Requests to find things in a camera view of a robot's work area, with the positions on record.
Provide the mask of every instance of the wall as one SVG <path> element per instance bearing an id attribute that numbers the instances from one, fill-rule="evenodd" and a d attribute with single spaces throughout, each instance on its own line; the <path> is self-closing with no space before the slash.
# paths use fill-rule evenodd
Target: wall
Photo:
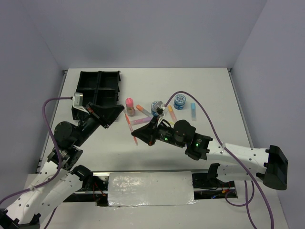
<path id="1" fill-rule="evenodd" d="M 268 0 L 233 67 L 254 145 L 278 145 L 289 160 L 279 197 L 290 229 L 305 222 L 304 25 L 304 0 Z"/>
<path id="2" fill-rule="evenodd" d="M 0 0 L 0 31 L 2 198 L 22 189 L 37 167 L 47 134 L 41 106 L 58 95 L 62 72 L 19 0 Z"/>
<path id="3" fill-rule="evenodd" d="M 61 68 L 232 67 L 266 0 L 22 0 Z"/>

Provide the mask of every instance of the black organizer box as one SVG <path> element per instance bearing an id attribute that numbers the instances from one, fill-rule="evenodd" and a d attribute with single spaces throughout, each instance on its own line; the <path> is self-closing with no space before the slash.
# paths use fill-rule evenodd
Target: black organizer box
<path id="1" fill-rule="evenodd" d="M 83 94 L 82 105 L 91 102 L 100 106 L 116 105 L 119 101 L 120 71 L 81 72 L 76 92 Z M 72 107 L 73 120 L 82 120 L 86 113 Z"/>

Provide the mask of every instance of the pink bottle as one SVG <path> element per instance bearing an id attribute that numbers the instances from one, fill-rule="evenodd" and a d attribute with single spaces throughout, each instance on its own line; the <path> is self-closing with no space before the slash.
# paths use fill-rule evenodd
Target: pink bottle
<path id="1" fill-rule="evenodd" d="M 126 99 L 126 110 L 127 110 L 127 114 L 129 116 L 133 116 L 135 113 L 134 107 L 133 107 L 133 100 L 131 98 L 127 98 Z"/>

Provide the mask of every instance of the table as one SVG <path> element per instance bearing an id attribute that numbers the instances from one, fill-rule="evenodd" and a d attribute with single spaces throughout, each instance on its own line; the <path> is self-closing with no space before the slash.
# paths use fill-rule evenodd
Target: table
<path id="1" fill-rule="evenodd" d="M 72 96 L 76 90 L 80 71 L 121 71 L 120 103 L 131 97 L 135 105 L 150 110 L 151 102 L 164 103 L 176 91 L 187 91 L 197 98 L 210 115 L 222 141 L 249 147 L 249 139 L 236 101 L 233 86 L 226 68 L 113 68 L 69 69 L 61 96 Z M 174 112 L 178 119 L 186 119 L 197 128 L 196 132 L 214 137 L 203 112 L 196 107 L 197 121 L 191 120 L 190 102 L 187 97 L 185 109 Z M 140 112 L 131 120 L 145 117 Z M 74 122 L 71 102 L 60 101 L 52 129 L 61 121 Z M 48 140 L 43 163 L 52 150 Z M 147 171 L 208 169 L 210 161 L 194 161 L 180 149 L 157 142 L 149 147 L 139 141 L 136 146 L 123 115 L 109 129 L 98 128 L 82 145 L 84 150 L 78 165 L 92 171 Z M 236 182 L 239 198 L 244 202 L 243 182 Z M 287 229 L 277 193 L 263 187 L 274 212 L 275 228 Z M 269 216 L 260 194 L 257 192 L 250 206 L 258 228 L 270 228 Z M 186 206 L 150 207 L 95 207 L 93 203 L 64 203 L 58 207 L 51 228 L 252 228 L 245 208 L 228 205 L 224 199 L 200 200 Z"/>

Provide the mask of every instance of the plastic sheet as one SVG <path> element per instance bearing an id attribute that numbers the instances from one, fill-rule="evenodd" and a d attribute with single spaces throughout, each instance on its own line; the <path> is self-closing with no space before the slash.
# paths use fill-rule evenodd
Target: plastic sheet
<path id="1" fill-rule="evenodd" d="M 186 205 L 194 200 L 191 172 L 110 173 L 109 206 Z"/>

